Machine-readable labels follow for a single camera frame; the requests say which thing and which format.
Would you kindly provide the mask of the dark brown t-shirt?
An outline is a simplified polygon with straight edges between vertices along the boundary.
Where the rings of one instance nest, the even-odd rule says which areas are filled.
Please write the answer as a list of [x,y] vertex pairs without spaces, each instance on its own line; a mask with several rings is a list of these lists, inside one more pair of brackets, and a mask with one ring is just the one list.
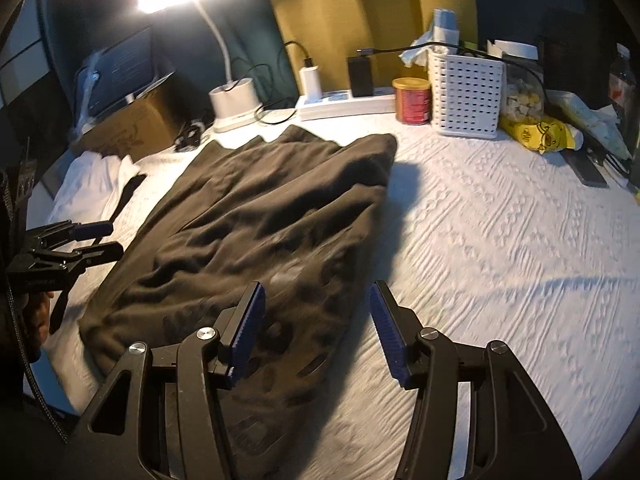
[[396,152],[389,133],[343,146],[296,126],[207,144],[90,298],[94,364],[178,344],[262,284],[262,327],[221,407],[240,477],[282,478],[363,294]]

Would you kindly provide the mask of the white garment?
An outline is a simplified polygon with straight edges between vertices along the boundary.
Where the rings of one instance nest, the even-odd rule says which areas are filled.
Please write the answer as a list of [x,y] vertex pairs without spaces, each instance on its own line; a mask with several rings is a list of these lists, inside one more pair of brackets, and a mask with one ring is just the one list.
[[116,155],[82,153],[68,167],[47,222],[108,220],[126,184],[138,174],[140,167],[129,155],[120,159]]

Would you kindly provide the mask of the brown cardboard box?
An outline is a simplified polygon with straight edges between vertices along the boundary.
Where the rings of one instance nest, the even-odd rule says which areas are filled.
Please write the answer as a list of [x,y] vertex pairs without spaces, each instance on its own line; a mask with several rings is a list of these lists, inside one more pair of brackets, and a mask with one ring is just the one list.
[[137,162],[171,148],[187,122],[175,76],[168,74],[70,144],[70,151],[76,156],[83,152],[130,156]]

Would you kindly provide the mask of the white usb charger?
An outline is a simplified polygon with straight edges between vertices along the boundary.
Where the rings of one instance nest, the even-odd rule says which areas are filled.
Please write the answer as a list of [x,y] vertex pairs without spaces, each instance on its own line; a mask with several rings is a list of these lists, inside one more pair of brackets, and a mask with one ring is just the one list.
[[306,101],[308,103],[320,102],[322,100],[320,70],[310,56],[304,58],[303,67],[299,70],[299,79]]

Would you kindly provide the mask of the white power strip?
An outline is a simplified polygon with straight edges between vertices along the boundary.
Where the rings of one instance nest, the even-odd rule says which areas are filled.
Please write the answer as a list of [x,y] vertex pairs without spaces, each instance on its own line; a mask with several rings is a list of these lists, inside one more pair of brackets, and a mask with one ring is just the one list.
[[395,92],[390,87],[375,88],[373,96],[353,96],[350,89],[338,90],[326,92],[317,102],[300,96],[295,109],[300,120],[393,113]]

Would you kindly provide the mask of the black phone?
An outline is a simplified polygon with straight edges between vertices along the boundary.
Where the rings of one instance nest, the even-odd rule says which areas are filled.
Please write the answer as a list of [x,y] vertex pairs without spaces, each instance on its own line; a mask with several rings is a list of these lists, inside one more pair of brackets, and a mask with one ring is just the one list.
[[584,151],[563,150],[561,155],[582,185],[588,188],[608,187],[608,182]]

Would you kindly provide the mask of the yellow snack bag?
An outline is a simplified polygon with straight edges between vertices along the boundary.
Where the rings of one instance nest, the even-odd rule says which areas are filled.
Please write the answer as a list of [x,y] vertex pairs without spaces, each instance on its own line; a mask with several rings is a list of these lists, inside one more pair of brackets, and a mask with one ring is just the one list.
[[514,122],[501,116],[499,126],[524,148],[539,154],[579,151],[584,145],[584,135],[579,129],[549,116],[539,122]]

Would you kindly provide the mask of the black power adapter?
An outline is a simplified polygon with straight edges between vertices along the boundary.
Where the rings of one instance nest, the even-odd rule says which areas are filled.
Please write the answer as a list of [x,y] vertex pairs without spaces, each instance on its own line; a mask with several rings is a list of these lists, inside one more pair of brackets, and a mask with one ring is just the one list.
[[350,91],[354,98],[373,96],[374,84],[370,58],[357,55],[347,59]]

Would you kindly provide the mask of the white crumpled plastic bag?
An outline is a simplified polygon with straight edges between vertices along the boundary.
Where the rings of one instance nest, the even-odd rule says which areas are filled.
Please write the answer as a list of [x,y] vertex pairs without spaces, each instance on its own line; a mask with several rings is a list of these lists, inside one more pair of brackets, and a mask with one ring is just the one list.
[[621,160],[631,159],[630,151],[617,128],[615,110],[601,113],[592,110],[576,94],[561,90],[547,90],[549,103],[559,107],[576,127],[595,138],[606,150]]

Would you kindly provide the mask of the red round tin can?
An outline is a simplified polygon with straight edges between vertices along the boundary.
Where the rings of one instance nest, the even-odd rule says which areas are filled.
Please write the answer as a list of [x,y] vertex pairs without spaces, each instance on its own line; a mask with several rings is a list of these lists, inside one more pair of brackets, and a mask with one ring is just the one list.
[[431,121],[432,86],[424,78],[400,77],[392,81],[398,122],[420,126]]

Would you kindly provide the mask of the clear jar white lid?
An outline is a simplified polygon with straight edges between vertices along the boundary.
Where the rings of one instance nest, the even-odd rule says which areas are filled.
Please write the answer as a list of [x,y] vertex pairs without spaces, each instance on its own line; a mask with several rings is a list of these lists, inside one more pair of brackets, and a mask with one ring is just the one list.
[[544,72],[532,44],[488,40],[487,53],[504,64],[500,117],[517,124],[536,124],[544,114]]

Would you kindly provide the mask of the white perforated plastic basket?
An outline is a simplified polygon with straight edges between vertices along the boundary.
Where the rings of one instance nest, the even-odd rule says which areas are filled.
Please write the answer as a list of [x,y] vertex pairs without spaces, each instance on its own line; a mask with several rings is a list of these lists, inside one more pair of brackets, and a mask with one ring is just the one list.
[[504,64],[428,48],[433,130],[441,136],[492,140],[497,136]]

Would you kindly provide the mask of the plastic water bottle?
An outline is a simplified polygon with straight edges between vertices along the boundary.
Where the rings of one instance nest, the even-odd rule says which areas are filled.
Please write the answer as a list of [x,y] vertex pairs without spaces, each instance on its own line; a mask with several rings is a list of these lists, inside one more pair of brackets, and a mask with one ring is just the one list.
[[630,65],[630,51],[623,44],[616,44],[616,58],[608,71],[608,98],[621,125],[627,125],[631,121],[636,87],[636,76]]

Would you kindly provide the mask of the blue white spray bottle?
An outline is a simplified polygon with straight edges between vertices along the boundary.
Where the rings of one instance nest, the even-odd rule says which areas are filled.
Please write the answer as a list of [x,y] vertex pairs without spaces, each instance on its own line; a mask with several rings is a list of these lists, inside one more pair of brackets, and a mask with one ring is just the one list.
[[437,54],[455,54],[458,50],[460,32],[456,14],[453,10],[437,8],[426,32],[410,44],[410,49],[399,55],[406,67],[413,65],[426,67],[428,52]]

